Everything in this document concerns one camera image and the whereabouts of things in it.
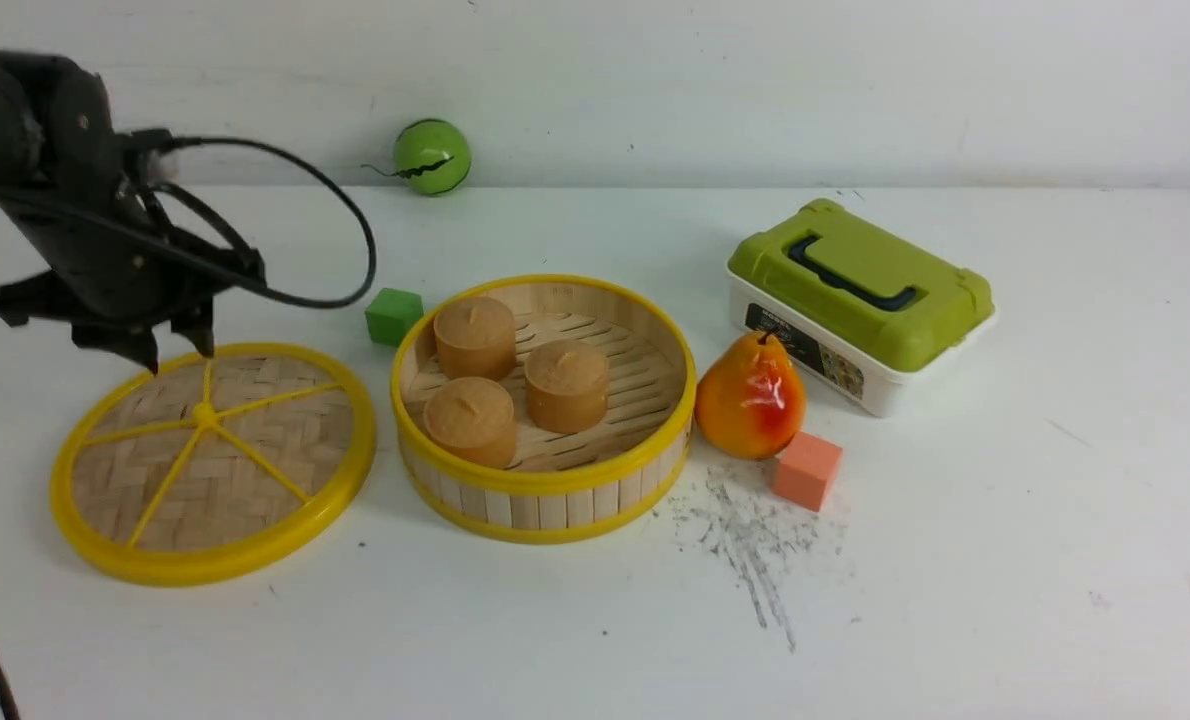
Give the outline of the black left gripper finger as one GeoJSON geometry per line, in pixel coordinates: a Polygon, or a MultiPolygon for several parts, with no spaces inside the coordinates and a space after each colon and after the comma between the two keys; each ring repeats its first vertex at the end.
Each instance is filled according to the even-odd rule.
{"type": "Polygon", "coordinates": [[[201,300],[171,317],[171,333],[192,342],[198,355],[211,359],[215,355],[214,301],[201,300]]]}

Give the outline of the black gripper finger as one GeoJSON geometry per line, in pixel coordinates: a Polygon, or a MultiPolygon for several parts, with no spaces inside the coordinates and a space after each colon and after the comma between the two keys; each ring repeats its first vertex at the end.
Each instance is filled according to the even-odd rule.
{"type": "Polygon", "coordinates": [[[159,343],[152,331],[73,324],[71,342],[82,350],[112,353],[151,375],[159,374],[159,343]]]}

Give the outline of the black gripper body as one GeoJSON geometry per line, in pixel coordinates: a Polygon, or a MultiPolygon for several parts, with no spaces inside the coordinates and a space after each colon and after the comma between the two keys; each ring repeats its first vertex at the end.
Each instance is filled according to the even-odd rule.
{"type": "Polygon", "coordinates": [[[0,186],[0,208],[46,261],[46,273],[0,286],[0,319],[151,331],[176,311],[244,282],[265,290],[265,261],[214,211],[205,219],[228,246],[202,240],[133,200],[87,208],[51,190],[0,186]]]}

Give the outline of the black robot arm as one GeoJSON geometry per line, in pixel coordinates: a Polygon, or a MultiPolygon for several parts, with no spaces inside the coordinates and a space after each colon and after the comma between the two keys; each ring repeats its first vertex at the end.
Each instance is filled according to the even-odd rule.
{"type": "Polygon", "coordinates": [[[98,74],[0,49],[0,209],[46,273],[0,286],[11,328],[63,323],[71,342],[159,372],[167,324],[215,353],[214,300],[265,283],[259,253],[215,209],[165,181],[167,129],[119,131],[98,74]]]}

